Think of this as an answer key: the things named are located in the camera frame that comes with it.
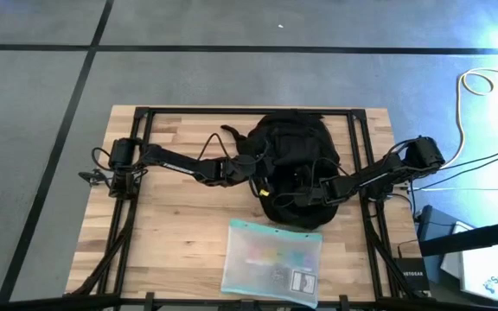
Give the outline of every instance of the wooden tabletop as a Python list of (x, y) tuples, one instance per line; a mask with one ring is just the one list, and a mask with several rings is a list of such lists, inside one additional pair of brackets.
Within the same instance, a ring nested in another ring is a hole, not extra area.
[[(135, 106), (115, 105), (105, 133), (103, 148), (128, 137)], [(366, 109), (374, 158), (380, 159), (394, 144), (387, 109)], [(235, 155), (235, 143), (220, 129), (232, 125), (246, 134), (262, 115), (163, 114), (156, 115), (151, 143), (197, 157), (208, 136), (220, 134), (227, 151)], [(346, 117), (324, 118), (333, 138), (341, 165), (354, 172)], [(361, 157), (362, 135), (357, 129)], [(204, 157), (223, 156), (212, 141)], [(105, 156), (100, 160), (106, 163)], [(67, 292), (78, 288), (103, 257), (114, 199), (105, 186), (96, 186), (87, 203), (78, 246), (74, 253)], [(409, 204), (393, 198), (385, 204), (385, 215), (393, 254), (397, 244), (416, 237)], [(125, 219), (127, 204), (122, 219)], [(151, 167), (139, 194), (137, 216), (124, 280), (123, 297), (144, 298), (155, 292), (160, 299), (233, 299), (242, 296), (222, 294), (220, 282), (225, 261), (228, 223), (231, 218), (275, 225), (264, 214), (246, 184), (236, 187), (205, 187), (192, 177), (166, 168)], [(350, 301), (373, 301), (366, 239), (357, 196), (339, 206), (334, 219), (318, 229), (323, 235), (319, 275), (319, 300), (337, 301), (347, 295)], [(420, 257), (417, 243), (401, 245), (405, 257)], [(108, 290), (116, 274), (113, 263)], [(384, 295), (388, 295), (386, 268), (379, 259)]]

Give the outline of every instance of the black metal frame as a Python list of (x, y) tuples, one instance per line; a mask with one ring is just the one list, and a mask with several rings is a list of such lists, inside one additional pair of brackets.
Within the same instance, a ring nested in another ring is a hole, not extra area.
[[(134, 113), (134, 118), (131, 126), (131, 138), (136, 138), (139, 132), (139, 127), (142, 119), (145, 117), (145, 127), (143, 134), (143, 141), (148, 143), (150, 140), (151, 129), (153, 126), (153, 119), (156, 114), (167, 114), (167, 113), (190, 113), (190, 114), (269, 114), (278, 109), (271, 108), (181, 108), (181, 107), (137, 107)], [(353, 152), (353, 159), (355, 164), (355, 170), (361, 169), (361, 155), (358, 147), (357, 135), (356, 135), (356, 125), (355, 121), (360, 122), (361, 132), (363, 138), (364, 150), (367, 158), (367, 164), (374, 162), (374, 156), (372, 152), (372, 144), (370, 141), (370, 135), (368, 132), (367, 116), (366, 111), (363, 109), (301, 109), (300, 111), (308, 113), (317, 113), (322, 115), (336, 115), (345, 116), (348, 120), (348, 130), (349, 138), (351, 142), (351, 150)], [(64, 295), (61, 298), (51, 298), (51, 299), (41, 299), (33, 301), (13, 301), (0, 302), (0, 310), (82, 310), (82, 309), (95, 309), (95, 308), (110, 308), (114, 307), (116, 311), (120, 309), (123, 305), (139, 305), (144, 306), (144, 310), (151, 311), (157, 310), (162, 306), (217, 306), (217, 307), (239, 307), (242, 311), (253, 311), (259, 309), (259, 307), (286, 307), (286, 308), (296, 308), (300, 307), (294, 302), (288, 301), (253, 301), (253, 300), (183, 300), (183, 299), (158, 299), (155, 298), (155, 293), (147, 293), (145, 299), (125, 299), (120, 298), (120, 293), (122, 292), (122, 287), (125, 279), (126, 272), (126, 262), (128, 260), (128, 254), (130, 250), (131, 233), (133, 229), (133, 223), (136, 216), (137, 210), (137, 195), (135, 198), (130, 200), (130, 206), (127, 213), (127, 218), (124, 223), (124, 227), (119, 231), (120, 215), (124, 207), (123, 200), (116, 200), (114, 211), (111, 220), (111, 227), (109, 229), (108, 240), (105, 248), (105, 256), (96, 267), (95, 271), (99, 270), (96, 276), (90, 276), (92, 285), (96, 282), (98, 283), (97, 294), (90, 295), (93, 287), (80, 288), (69, 295)], [(383, 203), (375, 202), (375, 210), (377, 212), (378, 227), (380, 230), (380, 235), (375, 232), (372, 225), (369, 204), (371, 203), (368, 199), (360, 193), (361, 199), (361, 212), (363, 219), (363, 226), (365, 231), (365, 237), (367, 240), (367, 253), (370, 263), (371, 277), (373, 283), (373, 291), (375, 296), (375, 301), (348, 301), (345, 295), (340, 295), (339, 301), (320, 301), (318, 302), (319, 308), (336, 308), (339, 311), (349, 311), (350, 308), (358, 309), (385, 309), (385, 310), (498, 310), (498, 308), (492, 307), (481, 307), (481, 306), (467, 306), (459, 305), (446, 302), (437, 302), (429, 300), (426, 298), (419, 298), (416, 296), (412, 289), (405, 281), (404, 275), (401, 273), (396, 263), (393, 261), (391, 254), (391, 246), (389, 244), (389, 235), (386, 228), (385, 214), (383, 213)], [(479, 232), (480, 236), (485, 236), (489, 234), (493, 236), (493, 232), (498, 230), (498, 225), (489, 227), (485, 232)], [(469, 248), (481, 247), (479, 245), (471, 245), (468, 247), (466, 242), (470, 242), (471, 238), (477, 238), (476, 234), (474, 237), (463, 236), (461, 233), (454, 237), (442, 238), (450, 240), (454, 243), (454, 249), (464, 250)], [(423, 247), (423, 252), (426, 255), (431, 255), (434, 253), (447, 252), (442, 249), (439, 245), (443, 241), (438, 241), (439, 239), (431, 241), (426, 247)], [(491, 244), (498, 244), (498, 238), (491, 238), (489, 240)], [(106, 284), (108, 281), (108, 275), (110, 270), (111, 259), (116, 255), (120, 249), (120, 255), (118, 258), (118, 272), (113, 287), (113, 291), (110, 294), (105, 293)], [(378, 268), (378, 261), (376, 257), (376, 251), (384, 259), (387, 267), (388, 283), (391, 292), (391, 297), (385, 297), (382, 295), (380, 273)], [(404, 293), (403, 298), (400, 297), (400, 292)]]

